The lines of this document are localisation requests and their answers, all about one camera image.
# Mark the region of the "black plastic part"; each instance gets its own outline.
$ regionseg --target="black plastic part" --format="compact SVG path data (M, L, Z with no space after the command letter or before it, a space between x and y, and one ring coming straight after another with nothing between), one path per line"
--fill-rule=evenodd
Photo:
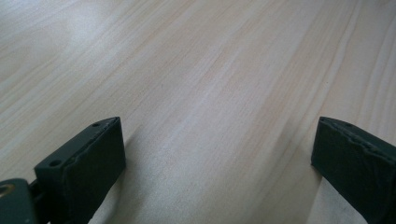
M352 124L320 118L311 161L368 223L396 223L396 147Z
M85 224L125 168L120 118L89 126L35 167L51 224Z
M0 223L39 223L26 180L9 179L0 182Z

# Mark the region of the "wooden table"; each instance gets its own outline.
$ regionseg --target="wooden table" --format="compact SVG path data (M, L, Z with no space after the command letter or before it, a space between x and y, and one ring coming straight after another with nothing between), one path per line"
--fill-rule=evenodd
M310 166L319 116L396 144L396 1L0 3L0 177L120 116L91 223L364 223Z

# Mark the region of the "black clamp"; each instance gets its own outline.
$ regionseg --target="black clamp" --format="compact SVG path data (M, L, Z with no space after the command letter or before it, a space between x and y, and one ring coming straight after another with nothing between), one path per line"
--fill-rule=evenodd
M0 223L86 224L125 168L120 118L98 121L35 167L0 182Z

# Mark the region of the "light wood surface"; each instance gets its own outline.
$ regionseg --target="light wood surface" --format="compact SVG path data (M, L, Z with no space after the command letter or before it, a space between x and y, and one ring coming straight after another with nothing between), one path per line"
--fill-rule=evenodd
M387 0L1 1L0 177L33 181L120 116L128 167L91 223L364 223L310 154L319 116L396 144L395 16Z

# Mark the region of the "hole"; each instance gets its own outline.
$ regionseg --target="hole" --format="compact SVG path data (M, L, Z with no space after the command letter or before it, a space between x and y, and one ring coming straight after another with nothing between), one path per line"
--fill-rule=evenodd
M0 198L8 195L14 189L15 189L15 185L13 185L13 184L5 184L5 185L0 186Z
M61 164L61 162L62 161L60 161L60 160L56 160L56 161L52 161L50 164L49 164L49 166L57 166L57 165L59 165L59 164Z

